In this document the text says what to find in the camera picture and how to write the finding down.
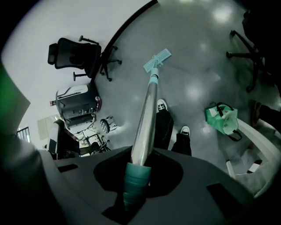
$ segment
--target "blue mop head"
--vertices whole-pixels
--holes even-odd
[[[152,60],[150,60],[147,64],[144,65],[144,69],[147,73],[149,73],[153,68],[157,66],[162,66],[163,61],[170,57],[172,54],[168,51],[168,49],[164,49],[159,54],[154,55]]]

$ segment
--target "black pants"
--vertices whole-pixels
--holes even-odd
[[[269,123],[279,133],[281,133],[281,112],[262,105],[260,107],[259,117],[261,120]]]
[[[174,121],[167,110],[156,114],[154,147],[168,149],[173,131]],[[177,134],[177,141],[172,148],[173,152],[191,156],[190,139],[188,135]]]

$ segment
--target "mop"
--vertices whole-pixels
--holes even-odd
[[[162,66],[162,62],[171,55],[167,49],[164,49],[144,65],[145,71],[151,72],[151,76],[131,152],[131,162],[127,163],[125,171],[123,201],[126,211],[137,211],[145,201],[151,167],[146,167],[144,164],[152,151],[154,142],[159,79],[157,66]]]

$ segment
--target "sneaker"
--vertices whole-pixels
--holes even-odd
[[[157,101],[157,107],[158,107],[158,111],[162,111],[162,110],[167,110],[168,111],[168,107],[166,102],[163,99],[159,99]]]
[[[189,136],[189,135],[190,135],[189,127],[188,127],[188,126],[183,126],[183,127],[181,128],[180,133]]]

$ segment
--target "bag handle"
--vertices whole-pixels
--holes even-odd
[[[221,104],[224,104],[224,105],[227,105],[232,111],[234,110],[230,105],[228,104],[225,104],[225,103],[222,103],[222,102],[219,102],[217,105],[216,105],[216,109],[218,110],[218,112],[220,113],[220,116],[222,117],[223,116],[223,112],[221,111],[219,105]]]
[[[238,141],[240,141],[240,140],[242,139],[242,135],[241,135],[238,131],[234,130],[233,133],[238,134],[238,136],[239,136],[240,138],[239,138],[239,139],[236,139],[236,138],[231,137],[231,136],[228,135],[228,137],[229,137],[232,141],[238,142]]]

